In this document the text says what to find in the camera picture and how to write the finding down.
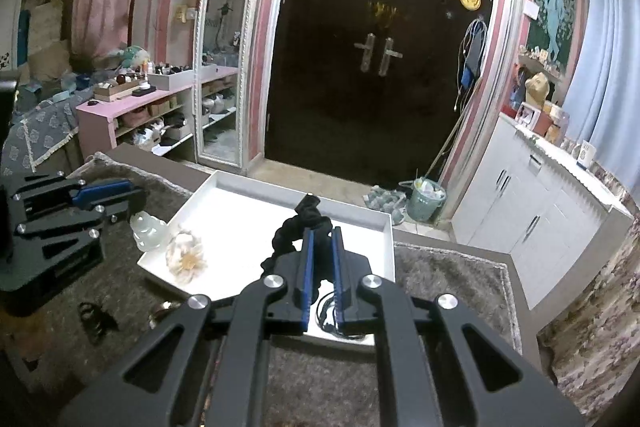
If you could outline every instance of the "trash bin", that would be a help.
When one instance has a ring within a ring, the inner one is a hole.
[[[411,199],[406,205],[406,213],[414,221],[427,222],[447,200],[445,189],[427,178],[418,178],[413,182],[402,182],[401,185],[403,184],[411,184],[413,189]],[[425,190],[426,187],[431,187],[431,190]]]

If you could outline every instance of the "standing mirror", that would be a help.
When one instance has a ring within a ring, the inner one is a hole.
[[[203,0],[198,20],[198,161],[242,168],[256,0]]]

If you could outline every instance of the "dark brown door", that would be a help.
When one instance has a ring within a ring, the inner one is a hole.
[[[455,124],[460,0],[284,0],[267,158],[394,186],[428,169]]]

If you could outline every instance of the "tiled floor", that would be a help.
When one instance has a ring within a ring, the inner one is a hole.
[[[188,163],[190,167],[205,172],[214,171],[204,165],[196,165],[191,162],[184,163]],[[249,172],[249,177],[255,180],[279,185],[280,187],[293,188],[294,190],[301,190],[303,192],[311,192],[317,196],[342,201],[343,203],[357,204],[357,206],[364,206],[362,197],[369,192],[369,187],[367,185],[334,178],[327,174],[308,171],[300,167],[286,165],[272,160],[263,160],[260,162],[252,169],[251,172]],[[446,231],[434,229],[433,227],[423,225],[422,223],[416,223],[409,217],[407,217],[404,223],[395,228],[398,230],[404,230],[405,232],[424,235],[426,237],[433,237],[434,239],[449,241],[449,233]]]

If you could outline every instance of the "blue gripper pad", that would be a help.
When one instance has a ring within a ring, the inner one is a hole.
[[[307,331],[309,327],[309,320],[311,318],[311,298],[313,295],[313,283],[314,283],[314,231],[309,230],[307,235],[307,241],[303,243],[306,247],[306,265],[302,286],[302,330]]]
[[[340,253],[338,251],[338,234],[335,229],[331,232],[331,247],[334,251],[334,307],[336,326],[344,325],[344,312],[342,307],[342,277],[340,272]]]
[[[92,207],[94,201],[129,192],[133,188],[134,185],[130,180],[114,180],[81,188],[71,201],[74,206],[88,210]]]

